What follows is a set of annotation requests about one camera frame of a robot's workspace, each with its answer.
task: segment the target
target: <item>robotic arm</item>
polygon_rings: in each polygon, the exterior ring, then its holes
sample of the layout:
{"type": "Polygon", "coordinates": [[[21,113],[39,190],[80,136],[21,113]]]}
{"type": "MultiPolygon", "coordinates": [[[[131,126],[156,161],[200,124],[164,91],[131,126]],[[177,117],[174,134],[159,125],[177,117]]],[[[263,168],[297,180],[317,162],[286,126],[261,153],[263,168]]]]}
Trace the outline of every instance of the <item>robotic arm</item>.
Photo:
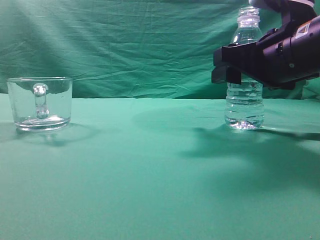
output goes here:
{"type": "Polygon", "coordinates": [[[259,41],[222,46],[213,53],[212,83],[241,84],[241,73],[270,88],[293,89],[320,76],[320,16],[314,0],[249,0],[281,13],[282,25],[259,41]]]}

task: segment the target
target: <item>glass mug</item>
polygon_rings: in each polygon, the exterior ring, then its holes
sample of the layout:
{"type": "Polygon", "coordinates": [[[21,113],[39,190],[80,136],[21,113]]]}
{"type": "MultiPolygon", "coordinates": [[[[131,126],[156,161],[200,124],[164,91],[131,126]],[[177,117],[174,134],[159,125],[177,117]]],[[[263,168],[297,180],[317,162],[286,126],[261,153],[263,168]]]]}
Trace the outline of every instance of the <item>glass mug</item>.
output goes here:
{"type": "Polygon", "coordinates": [[[9,78],[7,86],[13,120],[18,129],[53,130],[70,122],[71,78],[9,78]]]}

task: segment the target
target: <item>table surface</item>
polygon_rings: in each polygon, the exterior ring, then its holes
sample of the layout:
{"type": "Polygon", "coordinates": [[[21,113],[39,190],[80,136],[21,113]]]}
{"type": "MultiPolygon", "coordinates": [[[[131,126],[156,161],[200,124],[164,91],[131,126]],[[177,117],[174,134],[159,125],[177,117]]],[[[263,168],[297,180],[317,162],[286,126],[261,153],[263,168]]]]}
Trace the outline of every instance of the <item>table surface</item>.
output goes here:
{"type": "Polygon", "coordinates": [[[320,103],[73,99],[69,126],[16,131],[0,94],[1,240],[320,239],[320,103]]]}

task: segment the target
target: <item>water bottle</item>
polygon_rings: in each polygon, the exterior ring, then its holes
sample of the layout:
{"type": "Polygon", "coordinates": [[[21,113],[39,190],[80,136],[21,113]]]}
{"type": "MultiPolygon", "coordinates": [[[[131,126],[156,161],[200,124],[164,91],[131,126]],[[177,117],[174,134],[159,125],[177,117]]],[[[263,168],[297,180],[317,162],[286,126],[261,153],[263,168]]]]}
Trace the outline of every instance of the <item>water bottle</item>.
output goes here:
{"type": "MultiPolygon", "coordinates": [[[[259,28],[259,9],[253,6],[239,10],[238,29],[232,44],[248,44],[262,37],[259,28]]],[[[242,74],[241,84],[227,84],[225,123],[233,129],[253,130],[260,128],[264,122],[263,85],[242,74]]]]}

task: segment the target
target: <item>glass mug handle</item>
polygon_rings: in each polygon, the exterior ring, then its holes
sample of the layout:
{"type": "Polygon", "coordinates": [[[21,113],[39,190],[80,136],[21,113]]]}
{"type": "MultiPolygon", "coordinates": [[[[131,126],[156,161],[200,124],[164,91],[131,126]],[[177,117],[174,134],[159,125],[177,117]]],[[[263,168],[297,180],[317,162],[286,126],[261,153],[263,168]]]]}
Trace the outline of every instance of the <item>glass mug handle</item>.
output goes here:
{"type": "Polygon", "coordinates": [[[48,89],[48,86],[44,83],[36,83],[33,85],[35,111],[38,119],[45,119],[49,116],[49,110],[47,106],[48,89]]]}

